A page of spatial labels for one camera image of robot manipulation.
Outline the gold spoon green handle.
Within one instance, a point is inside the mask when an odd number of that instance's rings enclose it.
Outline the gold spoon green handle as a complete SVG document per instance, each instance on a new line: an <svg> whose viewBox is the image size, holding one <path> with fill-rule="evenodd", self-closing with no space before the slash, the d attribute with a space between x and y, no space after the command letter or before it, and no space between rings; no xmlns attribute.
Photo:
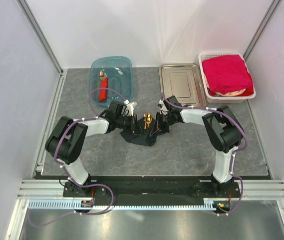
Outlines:
<svg viewBox="0 0 284 240"><path fill-rule="evenodd" d="M152 116L150 113L145 113L144 114L144 131L148 131L149 126L152 122Z"/></svg>

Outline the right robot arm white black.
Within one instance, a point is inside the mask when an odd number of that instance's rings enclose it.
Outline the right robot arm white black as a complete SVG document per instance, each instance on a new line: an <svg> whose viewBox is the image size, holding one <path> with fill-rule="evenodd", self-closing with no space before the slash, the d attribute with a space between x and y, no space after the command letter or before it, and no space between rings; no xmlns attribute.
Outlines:
<svg viewBox="0 0 284 240"><path fill-rule="evenodd" d="M151 123L145 123L149 137L168 133L170 126L177 123L204 126L210 143L216 150L215 168L212 173L214 182L211 192L222 197L229 190L229 183L235 178L234 160L241 151L242 140L247 140L238 120L226 105L218 108L181 106L176 97L162 98L158 104L160 111Z"/></svg>

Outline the black paper napkin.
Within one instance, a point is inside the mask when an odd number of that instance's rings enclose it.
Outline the black paper napkin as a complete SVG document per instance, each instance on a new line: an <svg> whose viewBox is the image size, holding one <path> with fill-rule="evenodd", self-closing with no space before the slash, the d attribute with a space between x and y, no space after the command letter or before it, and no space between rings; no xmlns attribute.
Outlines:
<svg viewBox="0 0 284 240"><path fill-rule="evenodd" d="M149 137L149 133L154 125L155 119L152 119L152 122L149 126L148 131L144 131L144 119L140 118L138 120L139 124L139 134L132 134L131 132L122 131L120 134L124 140L128 143L151 147L155 144L158 136Z"/></svg>

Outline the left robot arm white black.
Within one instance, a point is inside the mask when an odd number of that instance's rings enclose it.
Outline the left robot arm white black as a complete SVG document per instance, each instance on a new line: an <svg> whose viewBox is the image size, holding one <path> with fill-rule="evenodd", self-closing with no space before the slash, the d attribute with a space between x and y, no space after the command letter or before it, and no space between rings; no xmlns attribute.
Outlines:
<svg viewBox="0 0 284 240"><path fill-rule="evenodd" d="M69 179L75 183L74 191L81 197L91 193L89 173L80 160L80 154L87 137L108 134L115 129L133 130L136 120L136 102L112 101L109 108L93 118L73 119L63 116L59 119L46 140L45 150L64 169Z"/></svg>

